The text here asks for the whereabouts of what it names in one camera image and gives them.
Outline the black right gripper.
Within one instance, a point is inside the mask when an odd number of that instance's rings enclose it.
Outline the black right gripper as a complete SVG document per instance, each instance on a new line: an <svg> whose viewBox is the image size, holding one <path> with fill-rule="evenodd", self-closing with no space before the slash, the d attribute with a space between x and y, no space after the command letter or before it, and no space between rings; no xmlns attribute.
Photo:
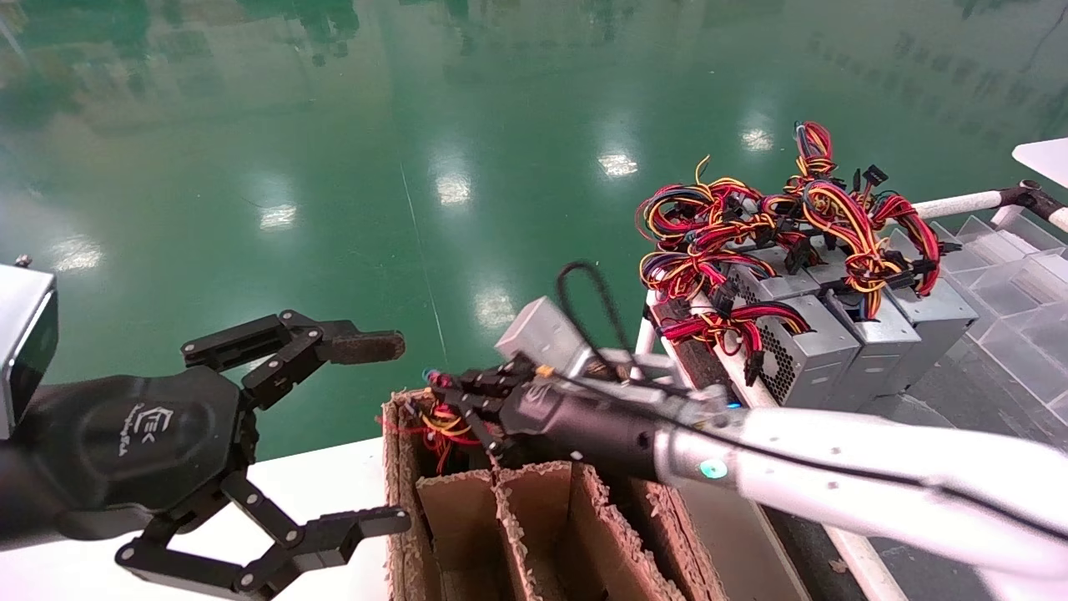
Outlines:
<svg viewBox="0 0 1068 601"><path fill-rule="evenodd" d="M186 366L214 371L258 361L245 374L241 388L248 404L267 410L325 364L396 361L405 350L397 330L365 332L348 320L320 322L298 311L282 311L188 341L182 354ZM428 369L425 381L438 401L457 411L488 456L505 460L507 466L574 461L659 483L655 465L659 420L618 401L541 381L527 384L553 371L530 357L515 355L503 364L461 374Z"/></svg>

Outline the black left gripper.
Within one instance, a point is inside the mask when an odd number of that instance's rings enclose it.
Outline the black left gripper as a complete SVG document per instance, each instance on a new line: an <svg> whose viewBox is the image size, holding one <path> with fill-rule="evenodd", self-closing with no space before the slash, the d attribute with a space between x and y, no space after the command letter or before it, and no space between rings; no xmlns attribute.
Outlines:
<svg viewBox="0 0 1068 601"><path fill-rule="evenodd" d="M308 572L344 566L367 538L411 529L397 506L298 524L244 472L255 417L206 366L43 386L13 433L13 540L97 541L144 529L115 563L150 584L227 600L272 600ZM233 503L271 537L248 564L171 550Z"/></svg>

